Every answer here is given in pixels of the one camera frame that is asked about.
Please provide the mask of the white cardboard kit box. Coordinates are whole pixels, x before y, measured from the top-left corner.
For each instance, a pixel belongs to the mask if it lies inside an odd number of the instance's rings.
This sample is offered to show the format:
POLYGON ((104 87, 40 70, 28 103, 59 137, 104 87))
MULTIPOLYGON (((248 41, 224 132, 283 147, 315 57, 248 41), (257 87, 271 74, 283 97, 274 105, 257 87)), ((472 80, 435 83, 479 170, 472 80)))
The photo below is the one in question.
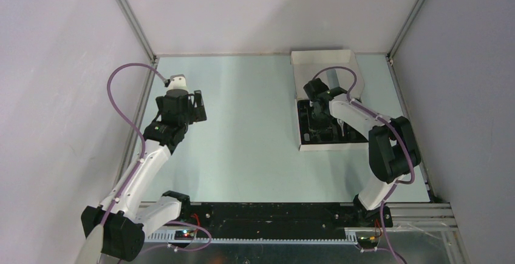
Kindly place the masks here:
POLYGON ((293 51, 291 54, 293 76, 295 80, 295 109, 297 141, 300 151, 343 151, 348 149, 365 149, 367 143, 322 144, 308 146, 301 143, 299 118, 296 102, 309 100, 303 87, 315 78, 320 78, 330 89, 342 87, 356 100, 361 99, 364 79, 355 54, 351 50, 307 50, 293 51))

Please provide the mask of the black silver hair clipper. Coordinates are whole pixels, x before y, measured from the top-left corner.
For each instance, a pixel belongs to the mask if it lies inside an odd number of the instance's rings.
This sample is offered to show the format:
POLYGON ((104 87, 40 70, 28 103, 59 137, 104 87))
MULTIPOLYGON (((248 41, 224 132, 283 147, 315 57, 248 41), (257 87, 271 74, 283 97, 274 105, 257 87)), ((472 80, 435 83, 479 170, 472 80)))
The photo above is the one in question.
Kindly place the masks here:
POLYGON ((346 136, 346 125, 345 125, 345 122, 343 120, 340 120, 340 119, 337 119, 337 122, 339 124, 339 127, 341 128, 341 135, 343 137, 346 136))

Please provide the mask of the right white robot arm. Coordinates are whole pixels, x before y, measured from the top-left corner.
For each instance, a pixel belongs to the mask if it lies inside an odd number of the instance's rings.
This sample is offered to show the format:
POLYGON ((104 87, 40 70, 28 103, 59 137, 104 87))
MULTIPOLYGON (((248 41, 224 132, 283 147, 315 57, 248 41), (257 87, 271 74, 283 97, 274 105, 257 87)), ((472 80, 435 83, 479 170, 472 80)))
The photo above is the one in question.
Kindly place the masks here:
POLYGON ((317 120, 338 120, 348 124, 368 142, 368 162, 372 175, 356 197, 353 218, 360 226, 371 225, 380 207, 399 184, 415 181, 420 150, 411 122, 403 116, 392 118, 364 106, 341 87, 330 89, 316 78, 304 86, 315 108, 317 120))

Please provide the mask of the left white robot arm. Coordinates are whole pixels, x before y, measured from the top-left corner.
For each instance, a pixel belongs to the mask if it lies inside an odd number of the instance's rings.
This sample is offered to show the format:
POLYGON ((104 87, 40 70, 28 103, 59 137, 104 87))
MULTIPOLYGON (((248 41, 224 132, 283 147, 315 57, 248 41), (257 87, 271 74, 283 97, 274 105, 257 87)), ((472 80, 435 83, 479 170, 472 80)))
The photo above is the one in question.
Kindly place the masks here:
POLYGON ((189 223, 189 197, 164 193, 153 205, 140 209, 142 196, 163 165, 185 138, 189 126, 207 119, 200 90, 167 91, 156 98, 156 117, 140 134, 142 149, 111 193, 81 215, 86 241, 77 263, 97 263, 102 254, 124 261, 134 260, 148 235, 164 224, 189 223))

